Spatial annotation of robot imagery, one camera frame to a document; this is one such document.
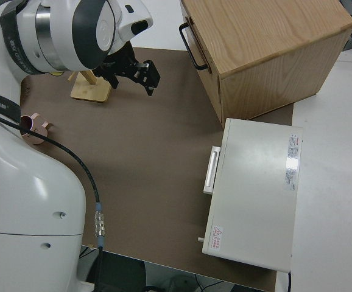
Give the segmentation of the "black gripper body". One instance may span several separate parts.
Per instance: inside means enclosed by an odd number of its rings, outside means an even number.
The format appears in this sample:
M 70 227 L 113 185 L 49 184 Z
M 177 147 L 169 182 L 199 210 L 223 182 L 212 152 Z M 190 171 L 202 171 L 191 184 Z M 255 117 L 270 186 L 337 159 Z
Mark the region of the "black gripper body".
M 121 49 L 107 55 L 105 60 L 94 69 L 96 77 L 102 77 L 108 81 L 115 81 L 116 75 L 127 77 L 133 81 L 142 81 L 143 75 L 139 72 L 138 60 L 131 44 L 124 44 Z

